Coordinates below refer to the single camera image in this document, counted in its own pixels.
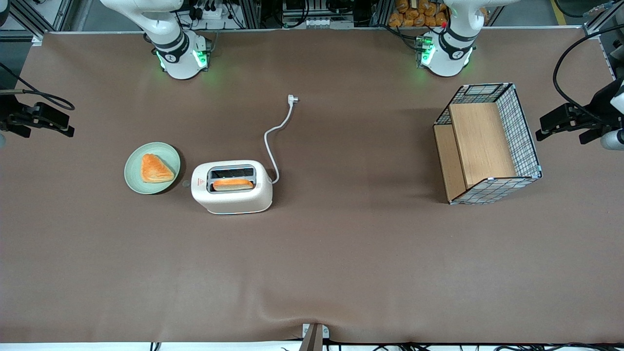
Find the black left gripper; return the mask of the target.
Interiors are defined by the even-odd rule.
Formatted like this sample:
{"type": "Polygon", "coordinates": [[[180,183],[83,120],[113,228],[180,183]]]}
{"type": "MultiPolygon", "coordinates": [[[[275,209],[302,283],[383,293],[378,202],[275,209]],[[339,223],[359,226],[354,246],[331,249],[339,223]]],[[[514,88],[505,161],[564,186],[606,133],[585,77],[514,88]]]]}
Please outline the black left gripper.
{"type": "MultiPolygon", "coordinates": [[[[624,83],[617,78],[594,94],[588,105],[589,111],[599,117],[602,124],[611,128],[623,128],[624,83]]],[[[564,103],[540,118],[536,131],[537,142],[562,131],[594,129],[594,118],[582,108],[564,103]]]]}

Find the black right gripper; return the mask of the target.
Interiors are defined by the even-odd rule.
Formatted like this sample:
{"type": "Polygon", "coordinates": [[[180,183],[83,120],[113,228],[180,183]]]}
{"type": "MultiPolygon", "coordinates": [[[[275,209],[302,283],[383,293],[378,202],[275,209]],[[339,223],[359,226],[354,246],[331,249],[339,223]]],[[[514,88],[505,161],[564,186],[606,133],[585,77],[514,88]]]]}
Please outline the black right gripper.
{"type": "Polygon", "coordinates": [[[0,129],[2,131],[31,131],[31,127],[58,131],[74,137],[75,129],[69,125],[69,116],[62,111],[40,102],[27,106],[18,102],[14,95],[0,96],[0,129]]]}

